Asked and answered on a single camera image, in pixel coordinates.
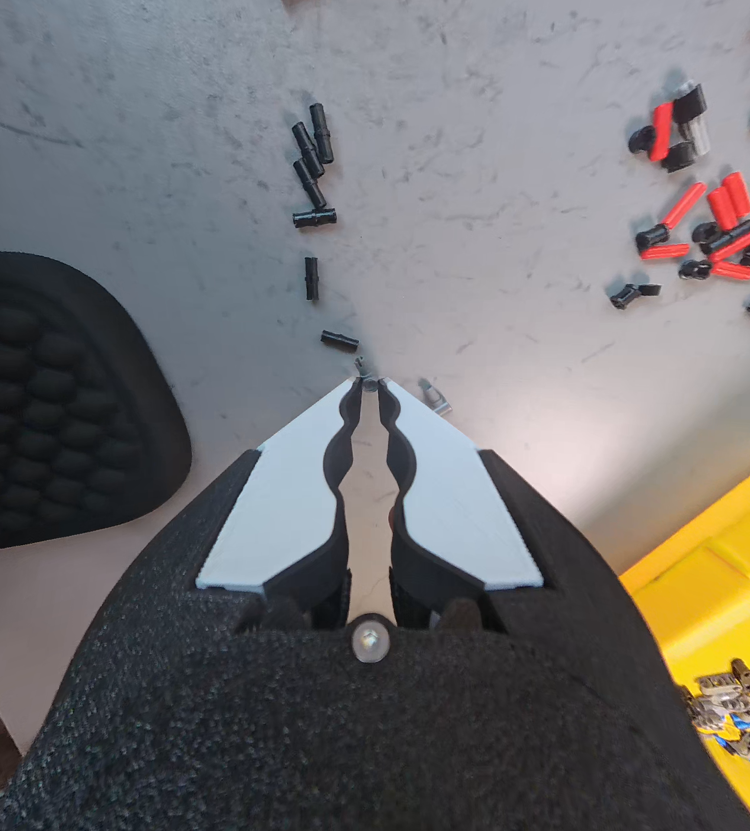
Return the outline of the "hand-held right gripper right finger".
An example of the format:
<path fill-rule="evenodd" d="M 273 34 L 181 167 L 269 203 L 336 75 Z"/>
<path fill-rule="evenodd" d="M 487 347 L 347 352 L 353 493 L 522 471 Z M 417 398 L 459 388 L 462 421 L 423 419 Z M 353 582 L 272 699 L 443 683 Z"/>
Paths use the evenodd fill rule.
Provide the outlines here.
<path fill-rule="evenodd" d="M 389 379 L 378 382 L 387 466 L 398 486 L 390 594 L 396 623 L 427 629 L 454 600 L 541 589 L 544 575 L 470 438 Z"/>

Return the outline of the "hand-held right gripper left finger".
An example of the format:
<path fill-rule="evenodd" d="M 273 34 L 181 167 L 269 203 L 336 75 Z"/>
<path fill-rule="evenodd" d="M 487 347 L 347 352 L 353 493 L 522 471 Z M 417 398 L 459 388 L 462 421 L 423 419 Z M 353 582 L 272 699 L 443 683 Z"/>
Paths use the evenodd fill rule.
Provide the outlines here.
<path fill-rule="evenodd" d="M 351 599 L 341 483 L 363 384 L 344 380 L 266 439 L 194 578 L 212 597 L 290 602 L 316 629 L 340 629 Z"/>

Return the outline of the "yellow plastic bin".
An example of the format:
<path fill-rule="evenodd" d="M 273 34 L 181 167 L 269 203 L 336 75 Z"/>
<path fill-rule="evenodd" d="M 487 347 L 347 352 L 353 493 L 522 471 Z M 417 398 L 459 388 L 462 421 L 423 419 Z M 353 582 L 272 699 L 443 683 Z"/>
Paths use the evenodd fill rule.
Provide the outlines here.
<path fill-rule="evenodd" d="M 736 658 L 750 668 L 750 476 L 629 568 L 621 582 L 676 687 L 726 672 Z M 702 742 L 750 810 L 750 763 Z"/>

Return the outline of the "pile of grey blue lego pieces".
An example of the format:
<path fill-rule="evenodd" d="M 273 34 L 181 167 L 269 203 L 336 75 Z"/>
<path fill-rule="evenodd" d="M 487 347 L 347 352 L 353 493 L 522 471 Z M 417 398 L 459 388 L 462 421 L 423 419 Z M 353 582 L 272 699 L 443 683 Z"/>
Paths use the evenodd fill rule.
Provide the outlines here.
<path fill-rule="evenodd" d="M 750 763 L 750 668 L 739 658 L 726 672 L 697 677 L 679 685 L 687 714 L 698 734 L 724 752 Z"/>

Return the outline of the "scattered black lego pins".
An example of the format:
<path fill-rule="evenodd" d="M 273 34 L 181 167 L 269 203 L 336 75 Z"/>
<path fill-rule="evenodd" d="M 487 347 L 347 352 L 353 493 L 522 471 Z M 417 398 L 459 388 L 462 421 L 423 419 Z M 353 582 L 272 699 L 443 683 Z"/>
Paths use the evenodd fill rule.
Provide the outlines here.
<path fill-rule="evenodd" d="M 311 205 L 309 210 L 293 213 L 292 222 L 297 230 L 315 230 L 338 223 L 337 211 L 329 206 L 319 184 L 326 168 L 335 160 L 332 136 L 323 104 L 312 103 L 309 106 L 309 114 L 310 129 L 301 120 L 291 129 L 299 153 L 292 161 L 291 167 Z M 316 304 L 320 300 L 319 277 L 318 258 L 305 256 L 304 285 L 308 303 Z M 320 341 L 347 354 L 356 354 L 360 348 L 358 338 L 325 329 L 320 334 Z"/>

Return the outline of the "pile of red black lego pieces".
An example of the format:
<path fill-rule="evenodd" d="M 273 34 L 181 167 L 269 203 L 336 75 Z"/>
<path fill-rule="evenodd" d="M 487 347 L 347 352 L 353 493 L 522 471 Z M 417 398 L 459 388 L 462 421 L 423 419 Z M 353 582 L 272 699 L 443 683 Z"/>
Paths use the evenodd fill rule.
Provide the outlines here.
<path fill-rule="evenodd" d="M 628 151 L 668 174 L 691 168 L 711 150 L 707 110 L 702 84 L 684 81 L 629 136 Z M 712 190 L 701 181 L 689 184 L 657 224 L 636 233 L 635 245 L 642 261 L 679 260 L 681 280 L 750 283 L 750 191 L 743 173 L 729 172 Z M 745 311 L 750 316 L 750 302 Z"/>

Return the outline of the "black bumpy cushion pad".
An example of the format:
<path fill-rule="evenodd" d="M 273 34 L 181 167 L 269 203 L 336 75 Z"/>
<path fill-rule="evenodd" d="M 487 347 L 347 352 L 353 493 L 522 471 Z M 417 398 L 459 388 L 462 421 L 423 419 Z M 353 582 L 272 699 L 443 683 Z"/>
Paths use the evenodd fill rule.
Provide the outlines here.
<path fill-rule="evenodd" d="M 138 519 L 191 465 L 179 404 L 120 302 L 67 264 L 0 252 L 0 549 Z"/>

